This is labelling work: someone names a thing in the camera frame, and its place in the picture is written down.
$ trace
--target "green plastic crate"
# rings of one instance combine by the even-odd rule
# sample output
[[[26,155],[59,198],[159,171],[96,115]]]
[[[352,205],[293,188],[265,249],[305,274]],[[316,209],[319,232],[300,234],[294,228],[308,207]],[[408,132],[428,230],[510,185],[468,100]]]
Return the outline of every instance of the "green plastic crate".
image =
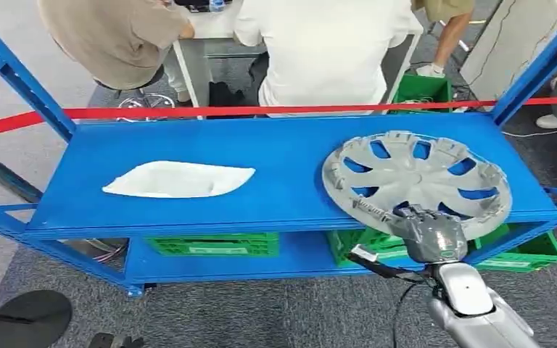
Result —
[[[407,100],[428,99],[431,102],[451,102],[452,85],[446,78],[430,78],[427,76],[404,75],[400,80],[398,91],[394,96],[394,103]],[[418,110],[392,110],[392,114],[415,112],[451,112],[451,109],[418,109]]]
[[[232,233],[214,236],[168,236],[146,238],[164,256],[276,256],[278,233]]]
[[[481,249],[511,229],[503,225],[496,231],[475,240],[475,248]],[[552,231],[528,241],[508,252],[504,252],[477,265],[481,270],[506,270],[510,272],[532,272],[557,263],[557,241]]]
[[[389,260],[408,255],[402,238],[391,236],[373,228],[329,231],[326,233],[326,238],[334,256],[334,261],[340,267],[354,265],[347,259],[347,255],[356,244],[364,244],[369,249],[379,253],[378,260]]]

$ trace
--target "black round base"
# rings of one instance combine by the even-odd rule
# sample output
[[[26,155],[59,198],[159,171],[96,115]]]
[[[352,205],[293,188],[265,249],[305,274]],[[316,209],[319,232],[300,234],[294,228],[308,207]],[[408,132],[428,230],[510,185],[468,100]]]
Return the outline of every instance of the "black round base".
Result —
[[[31,324],[0,321],[0,348],[48,348],[67,330],[72,307],[52,290],[22,294],[0,308],[0,315],[34,320]]]

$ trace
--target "gray carpet floor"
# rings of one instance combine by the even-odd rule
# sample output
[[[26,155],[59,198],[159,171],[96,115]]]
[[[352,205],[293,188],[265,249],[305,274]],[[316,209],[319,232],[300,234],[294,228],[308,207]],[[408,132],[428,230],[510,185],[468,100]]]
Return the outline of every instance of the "gray carpet floor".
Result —
[[[435,44],[434,37],[423,37],[413,62],[430,60]],[[217,44],[210,50],[240,48]],[[213,75],[251,98],[245,74],[250,62],[213,60]],[[455,66],[449,76],[462,84]],[[173,97],[165,81],[149,91]],[[90,102],[116,104],[101,89]],[[506,130],[536,131],[535,118],[547,111],[524,109]],[[542,183],[557,185],[557,135],[523,138],[514,145]],[[486,272],[484,278],[530,323],[543,347],[557,348],[557,265],[528,274]],[[97,332],[143,336],[152,348],[380,348],[391,347],[392,315],[406,286],[374,275],[176,283],[131,299],[114,286],[20,247],[0,285],[0,305],[36,289],[65,294],[75,312],[69,330],[54,345],[59,348],[84,348]],[[428,295],[429,289],[420,286],[406,299],[398,320],[399,347],[456,347],[428,318]]]

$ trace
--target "gray robotic hand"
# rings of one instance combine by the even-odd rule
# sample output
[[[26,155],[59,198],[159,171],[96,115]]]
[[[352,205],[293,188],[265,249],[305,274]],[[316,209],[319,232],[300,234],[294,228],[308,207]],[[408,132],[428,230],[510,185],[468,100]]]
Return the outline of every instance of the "gray robotic hand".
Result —
[[[526,321],[486,286],[474,267],[460,262],[468,247],[458,218],[417,205],[395,213],[402,219],[393,234],[405,240],[412,259],[426,264],[418,276],[437,282],[429,314],[461,348],[540,348]],[[405,275],[407,270],[378,263],[376,255],[359,244],[349,258],[386,278],[414,282]]]
[[[455,262],[469,251],[459,218],[419,205],[395,213],[402,219],[392,232],[405,240],[409,256],[416,262]]]

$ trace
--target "red rope barrier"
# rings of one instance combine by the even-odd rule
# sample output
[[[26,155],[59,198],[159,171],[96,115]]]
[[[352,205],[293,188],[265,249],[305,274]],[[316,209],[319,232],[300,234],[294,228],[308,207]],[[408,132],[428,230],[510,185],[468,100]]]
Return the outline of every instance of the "red rope barrier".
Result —
[[[125,117],[139,118],[192,118],[197,116],[234,117],[242,115],[261,114],[294,114],[306,112],[349,112],[349,111],[384,111],[404,109],[448,109],[459,107],[491,107],[495,100],[484,101],[449,101],[444,103],[416,103],[416,104],[381,104],[381,105],[342,105],[342,106],[314,106],[314,107],[178,107],[178,108],[87,108],[64,109],[67,116],[74,120],[101,120]],[[529,99],[525,105],[557,104],[557,97]],[[28,127],[42,123],[44,120],[37,112],[25,112],[19,115],[0,119],[0,133],[14,129]]]

